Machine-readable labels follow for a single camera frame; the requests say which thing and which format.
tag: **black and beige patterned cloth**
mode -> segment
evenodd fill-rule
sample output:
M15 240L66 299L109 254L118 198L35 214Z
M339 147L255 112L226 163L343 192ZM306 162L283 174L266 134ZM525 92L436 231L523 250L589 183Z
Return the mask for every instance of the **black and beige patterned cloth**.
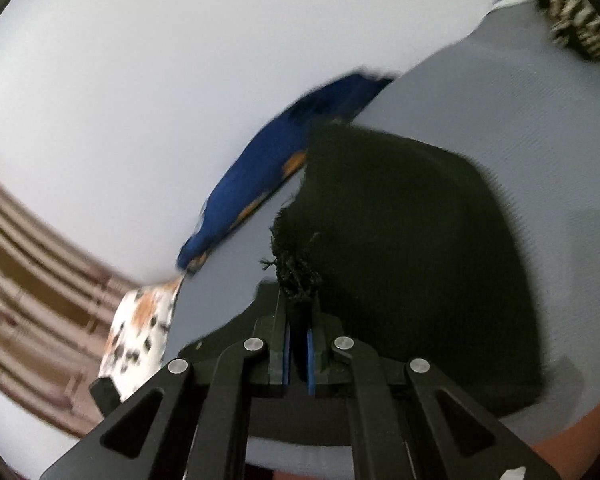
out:
M538 0L554 42L600 61L600 16L589 0Z

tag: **black cloth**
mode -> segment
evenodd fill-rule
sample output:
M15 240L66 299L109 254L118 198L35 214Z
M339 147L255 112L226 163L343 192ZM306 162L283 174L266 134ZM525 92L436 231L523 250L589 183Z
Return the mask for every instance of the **black cloth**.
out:
M507 221L459 155L344 124L314 128L272 229L278 281L381 356L427 358L495 415L541 392L534 303Z

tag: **triangular cutout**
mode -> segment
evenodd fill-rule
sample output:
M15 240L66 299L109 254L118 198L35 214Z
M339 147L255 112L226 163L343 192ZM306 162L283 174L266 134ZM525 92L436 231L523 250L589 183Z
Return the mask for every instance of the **triangular cutout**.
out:
M436 400L446 419L456 447L464 457L470 457L495 444L495 436L475 420L444 390L436 392Z
M162 392L160 390L149 393L119 423L102 436L102 445L128 458L138 457L161 402Z

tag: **gray fabric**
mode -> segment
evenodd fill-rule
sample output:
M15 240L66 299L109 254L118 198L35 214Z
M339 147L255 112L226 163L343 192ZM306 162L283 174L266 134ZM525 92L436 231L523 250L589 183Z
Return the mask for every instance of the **gray fabric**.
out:
M506 419L534 443L600 402L600 66L553 46L533 4L490 14L469 38L385 89L358 124L461 153L494 183L530 272L550 384ZM269 227L293 177L192 278L165 358L229 321L273 278ZM248 460L318 478L353 478L350 450L252 439Z

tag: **blue fabric with orange pattern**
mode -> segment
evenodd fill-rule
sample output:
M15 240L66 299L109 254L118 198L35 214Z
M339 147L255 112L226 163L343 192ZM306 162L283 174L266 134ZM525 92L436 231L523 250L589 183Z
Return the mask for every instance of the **blue fabric with orange pattern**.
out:
M310 92L266 124L209 195L199 229L180 249L178 266L202 266L211 248L302 167L315 120L352 120L393 80L351 73Z

